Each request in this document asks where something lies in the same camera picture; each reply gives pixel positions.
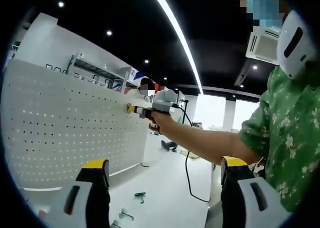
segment pegboard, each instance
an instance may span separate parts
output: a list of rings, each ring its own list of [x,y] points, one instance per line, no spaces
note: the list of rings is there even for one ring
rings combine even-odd
[[[0,108],[5,156],[17,185],[61,187],[93,159],[109,159],[110,174],[142,162],[149,121],[128,114],[127,103],[148,106],[12,59]]]

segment shirt sleeve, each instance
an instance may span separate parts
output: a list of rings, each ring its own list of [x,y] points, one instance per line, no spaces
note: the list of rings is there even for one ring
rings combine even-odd
[[[259,107],[251,118],[242,123],[239,132],[242,142],[262,157],[268,157],[270,147],[270,83],[273,73],[269,76],[268,90],[260,97]]]

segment black ceiling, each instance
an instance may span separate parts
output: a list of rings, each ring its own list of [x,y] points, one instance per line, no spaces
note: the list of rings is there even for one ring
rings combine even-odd
[[[169,88],[196,85],[178,37],[156,0],[42,0],[38,12],[90,40]],[[253,21],[235,0],[167,0],[189,44],[203,86],[260,95],[274,65],[247,59]],[[113,36],[106,37],[105,31]],[[245,65],[243,88],[235,86]],[[186,94],[197,89],[181,88]]]

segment person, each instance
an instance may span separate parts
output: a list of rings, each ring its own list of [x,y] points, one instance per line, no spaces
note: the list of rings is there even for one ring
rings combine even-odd
[[[156,91],[155,84],[149,78],[143,78],[140,82],[140,87],[137,89],[131,89],[127,92],[127,95],[137,99],[142,99],[150,102],[149,96],[153,95]]]
[[[200,157],[247,164],[267,158],[266,181],[294,211],[320,160],[320,65],[311,34],[297,12],[287,16],[277,45],[279,66],[269,76],[259,107],[239,134],[200,130],[152,112],[161,134]]]

